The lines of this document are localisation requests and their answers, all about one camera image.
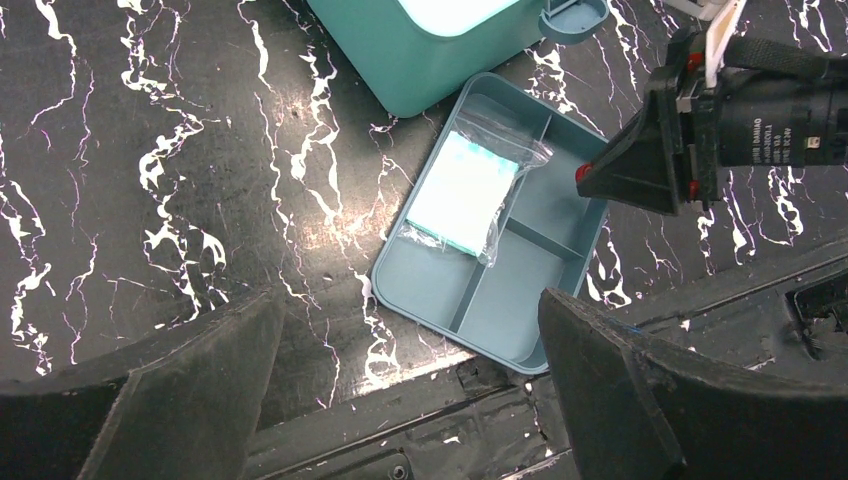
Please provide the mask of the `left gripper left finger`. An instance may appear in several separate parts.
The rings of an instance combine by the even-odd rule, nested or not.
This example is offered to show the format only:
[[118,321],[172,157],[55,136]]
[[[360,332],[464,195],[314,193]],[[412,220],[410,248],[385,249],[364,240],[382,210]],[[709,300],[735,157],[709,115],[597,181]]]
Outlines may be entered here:
[[278,290],[1,385],[5,479],[237,479],[286,307]]

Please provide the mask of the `dark teal tray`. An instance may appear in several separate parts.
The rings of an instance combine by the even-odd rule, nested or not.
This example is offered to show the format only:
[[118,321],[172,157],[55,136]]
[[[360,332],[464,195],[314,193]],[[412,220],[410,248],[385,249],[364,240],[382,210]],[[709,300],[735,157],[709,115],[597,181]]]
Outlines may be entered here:
[[[445,252],[399,236],[416,186],[461,112],[481,114],[533,134],[551,160],[518,180],[499,220],[493,266],[452,248]],[[603,137],[501,76],[467,81],[401,209],[371,275],[386,308],[517,372],[544,372],[548,362],[537,322],[546,288],[577,294],[605,221],[602,200],[581,197],[577,170],[605,146]]]

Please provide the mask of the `green medicine box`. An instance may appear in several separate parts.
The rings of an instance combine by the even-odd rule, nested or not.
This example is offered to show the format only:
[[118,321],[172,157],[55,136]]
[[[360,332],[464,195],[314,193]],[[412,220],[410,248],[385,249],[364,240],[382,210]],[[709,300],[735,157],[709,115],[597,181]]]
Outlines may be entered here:
[[383,108],[409,118],[542,39],[578,44],[605,1],[310,0],[308,6]]

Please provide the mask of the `green bandage packet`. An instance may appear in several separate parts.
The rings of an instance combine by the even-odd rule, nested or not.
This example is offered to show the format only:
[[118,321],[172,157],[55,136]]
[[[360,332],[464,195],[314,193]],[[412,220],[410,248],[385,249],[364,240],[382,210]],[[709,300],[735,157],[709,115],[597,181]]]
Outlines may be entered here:
[[399,236],[493,266],[508,196],[519,179],[552,156],[552,148],[531,133],[481,114],[459,113],[412,194]]

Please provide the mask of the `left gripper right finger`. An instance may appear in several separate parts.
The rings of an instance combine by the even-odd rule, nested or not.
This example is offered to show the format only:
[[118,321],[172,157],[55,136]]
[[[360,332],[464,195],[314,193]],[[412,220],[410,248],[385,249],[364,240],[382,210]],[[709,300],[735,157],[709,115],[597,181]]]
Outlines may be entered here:
[[538,323],[583,479],[843,479],[847,390],[758,373],[548,288]]

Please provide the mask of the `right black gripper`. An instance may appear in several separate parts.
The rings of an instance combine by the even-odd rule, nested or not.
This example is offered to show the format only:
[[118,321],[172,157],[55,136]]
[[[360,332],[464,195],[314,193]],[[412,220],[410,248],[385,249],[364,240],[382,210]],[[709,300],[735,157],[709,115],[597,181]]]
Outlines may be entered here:
[[718,117],[706,73],[706,34],[680,29],[645,85],[642,107],[575,175],[582,197],[676,216],[720,199]]

